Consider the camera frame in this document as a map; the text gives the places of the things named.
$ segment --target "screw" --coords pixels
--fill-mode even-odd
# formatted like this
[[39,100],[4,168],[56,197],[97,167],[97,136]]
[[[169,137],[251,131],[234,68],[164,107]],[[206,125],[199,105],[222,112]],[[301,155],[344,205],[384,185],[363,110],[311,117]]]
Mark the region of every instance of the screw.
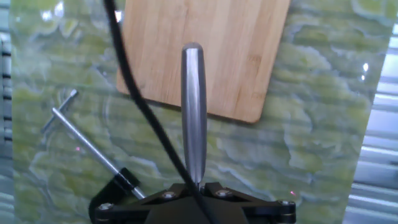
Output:
[[282,205],[295,205],[295,202],[289,202],[285,200],[279,200],[278,202],[281,203]]
[[[68,98],[61,104],[61,106],[59,107],[59,111],[63,110],[64,107],[66,107],[66,105],[69,103],[69,101],[71,101],[75,96],[77,96],[78,92],[77,90],[72,90],[68,96]],[[49,121],[43,126],[43,128],[40,130],[41,133],[44,133],[50,126],[50,124],[54,121],[55,116],[53,115]]]
[[104,203],[104,204],[100,205],[98,208],[100,210],[108,210],[108,209],[110,209],[112,207],[113,207],[112,203]]
[[219,190],[216,192],[216,195],[219,197],[226,197],[230,194],[231,194],[231,192],[229,190]]
[[171,198],[174,198],[175,197],[175,193],[174,192],[164,192],[164,194],[163,194],[163,198],[166,198],[166,199],[171,199]]

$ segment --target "metal shutter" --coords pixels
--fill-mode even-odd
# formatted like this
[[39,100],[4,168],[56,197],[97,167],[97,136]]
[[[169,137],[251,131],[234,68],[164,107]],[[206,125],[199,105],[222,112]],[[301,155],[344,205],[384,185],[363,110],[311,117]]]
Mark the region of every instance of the metal shutter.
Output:
[[11,126],[11,41],[8,29],[10,0],[0,0],[0,218],[14,221]]
[[374,98],[344,224],[398,223],[398,22]]

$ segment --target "black plastic part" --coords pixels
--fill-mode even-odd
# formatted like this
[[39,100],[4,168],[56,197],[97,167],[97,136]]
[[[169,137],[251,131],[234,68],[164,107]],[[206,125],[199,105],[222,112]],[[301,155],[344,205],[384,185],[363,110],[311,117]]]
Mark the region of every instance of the black plastic part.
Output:
[[[219,190],[228,190],[227,197],[217,196]],[[174,192],[173,198],[164,198],[165,192]],[[295,203],[266,202],[250,195],[223,188],[219,183],[207,183],[202,194],[220,224],[295,223]],[[117,224],[208,224],[208,220],[189,195],[184,184],[173,184],[161,191],[130,205],[115,205],[109,210],[96,208],[97,222],[109,220]]]
[[126,196],[132,194],[132,190],[138,187],[140,182],[126,168],[116,174],[111,181],[91,200],[88,206],[88,214],[92,223],[95,222],[95,209],[104,203],[117,204]]

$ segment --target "green marble surface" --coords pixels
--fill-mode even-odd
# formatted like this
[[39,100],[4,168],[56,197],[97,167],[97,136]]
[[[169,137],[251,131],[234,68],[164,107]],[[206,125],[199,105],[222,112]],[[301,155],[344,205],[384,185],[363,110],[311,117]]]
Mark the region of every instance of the green marble surface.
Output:
[[[262,118],[208,120],[205,180],[294,200],[300,224],[341,223],[397,10],[396,0],[293,0]],[[111,178],[59,123],[40,133],[73,88],[66,116],[145,193],[181,182],[115,89],[100,0],[12,0],[9,24],[16,223],[89,223],[90,198]],[[183,158],[180,112],[152,109]]]

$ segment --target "metal rod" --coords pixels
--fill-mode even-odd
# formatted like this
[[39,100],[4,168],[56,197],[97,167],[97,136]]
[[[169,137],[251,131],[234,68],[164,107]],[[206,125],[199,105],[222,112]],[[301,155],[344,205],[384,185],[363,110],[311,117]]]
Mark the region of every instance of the metal rod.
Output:
[[[58,108],[59,111],[62,111],[64,107],[71,101],[75,96],[77,96],[78,92],[77,90],[72,90],[68,96],[68,98],[61,104],[61,106]],[[54,121],[55,116],[52,115],[49,121],[44,125],[44,127],[40,130],[41,133],[44,133],[50,126],[50,124]]]
[[[97,149],[66,117],[64,117],[64,115],[58,109],[52,108],[52,113],[80,140],[80,142],[82,142],[94,154],[100,163],[102,163],[112,172],[113,175],[119,174],[120,169],[118,169],[104,154],[102,154],[102,152]],[[143,199],[146,197],[138,186],[135,187],[131,192],[138,199]]]
[[185,163],[194,183],[199,184],[206,166],[206,78],[203,49],[189,43],[182,50],[181,110]]

